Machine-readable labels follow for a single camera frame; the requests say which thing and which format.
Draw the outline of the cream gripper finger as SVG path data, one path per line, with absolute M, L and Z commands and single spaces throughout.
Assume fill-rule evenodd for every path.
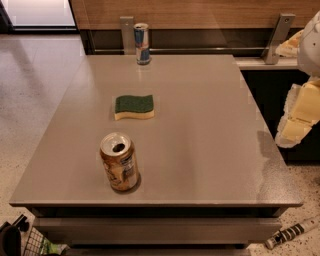
M 275 50 L 275 53 L 283 57 L 297 57 L 303 30 L 298 31 L 288 40 L 281 43 Z
M 320 121 L 320 79 L 311 77 L 302 86 L 293 84 L 283 110 L 275 142 L 281 148 L 292 148 Z

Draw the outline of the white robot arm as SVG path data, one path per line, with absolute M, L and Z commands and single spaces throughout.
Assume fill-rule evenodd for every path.
M 303 30 L 280 44 L 276 52 L 296 57 L 298 69 L 309 76 L 303 85 L 291 86 L 277 127 L 276 144 L 292 148 L 320 121 L 320 11 Z

